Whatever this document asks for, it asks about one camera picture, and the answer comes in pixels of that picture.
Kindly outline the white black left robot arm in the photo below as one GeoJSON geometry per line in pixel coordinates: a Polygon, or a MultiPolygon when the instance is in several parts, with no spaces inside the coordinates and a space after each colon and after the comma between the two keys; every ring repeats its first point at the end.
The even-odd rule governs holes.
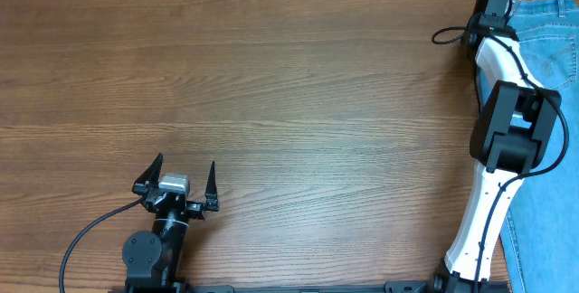
{"type": "Polygon", "coordinates": [[[162,164],[159,154],[132,186],[139,204],[155,219],[149,231],[131,234],[123,245],[126,292],[191,292],[190,284],[177,276],[189,222],[220,209],[215,164],[211,164],[202,202],[188,199],[187,175],[163,175],[162,164]]]}

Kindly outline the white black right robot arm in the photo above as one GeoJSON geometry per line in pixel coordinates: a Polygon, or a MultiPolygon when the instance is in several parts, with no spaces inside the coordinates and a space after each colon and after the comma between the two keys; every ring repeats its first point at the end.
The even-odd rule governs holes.
{"type": "Polygon", "coordinates": [[[492,88],[470,136],[475,175],[467,208],[431,292],[506,292],[490,279],[502,224],[524,180],[541,175],[561,96],[539,84],[524,63],[509,25],[521,0],[477,0],[459,41],[492,88]]]}

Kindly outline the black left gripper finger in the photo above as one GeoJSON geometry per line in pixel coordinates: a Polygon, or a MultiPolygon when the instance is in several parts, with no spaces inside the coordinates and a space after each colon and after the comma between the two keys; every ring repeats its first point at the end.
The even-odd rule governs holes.
{"type": "Polygon", "coordinates": [[[151,165],[135,180],[134,185],[158,185],[164,156],[158,153],[151,165]]]}
{"type": "Polygon", "coordinates": [[[215,162],[213,161],[210,167],[207,184],[205,187],[205,209],[211,212],[219,211],[219,199],[216,186],[215,162]]]}

